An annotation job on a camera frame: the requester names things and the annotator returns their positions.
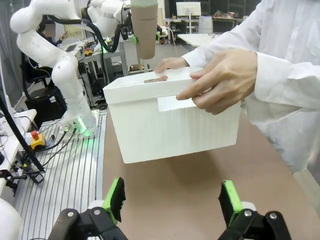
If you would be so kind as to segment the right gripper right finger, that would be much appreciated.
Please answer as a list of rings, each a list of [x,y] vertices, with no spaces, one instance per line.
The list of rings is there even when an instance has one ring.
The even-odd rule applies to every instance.
[[[218,197],[226,229],[220,240],[290,240],[289,229],[279,211],[261,215],[245,208],[231,180],[221,183]]]

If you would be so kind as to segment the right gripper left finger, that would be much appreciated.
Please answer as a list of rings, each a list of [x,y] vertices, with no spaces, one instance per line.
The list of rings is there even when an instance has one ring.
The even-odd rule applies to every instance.
[[[126,200],[125,182],[115,178],[101,206],[88,208],[79,213],[76,209],[62,210],[49,234],[49,240],[125,240],[126,236],[117,226],[122,221],[121,209]]]

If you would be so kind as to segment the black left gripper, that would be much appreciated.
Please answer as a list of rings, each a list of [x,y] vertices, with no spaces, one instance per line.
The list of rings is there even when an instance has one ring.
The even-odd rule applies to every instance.
[[[161,33],[156,32],[156,41],[160,40]],[[133,34],[133,25],[131,21],[120,23],[120,39],[123,41],[129,40],[131,36],[131,41],[136,45],[138,43],[137,37]]]

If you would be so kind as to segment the person's right hand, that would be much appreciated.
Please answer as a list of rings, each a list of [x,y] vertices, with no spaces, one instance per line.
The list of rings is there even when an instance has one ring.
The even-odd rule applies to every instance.
[[[190,65],[187,61],[182,57],[169,57],[164,58],[155,68],[154,72],[156,74],[163,73],[165,70],[168,69],[180,69],[184,67],[189,67]]]

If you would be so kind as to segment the person's left hand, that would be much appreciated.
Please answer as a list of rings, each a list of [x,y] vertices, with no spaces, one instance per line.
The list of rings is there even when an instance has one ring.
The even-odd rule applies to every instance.
[[[221,51],[203,69],[190,74],[194,83],[176,99],[192,99],[199,109],[218,115],[254,91],[257,70],[256,52],[244,49]]]

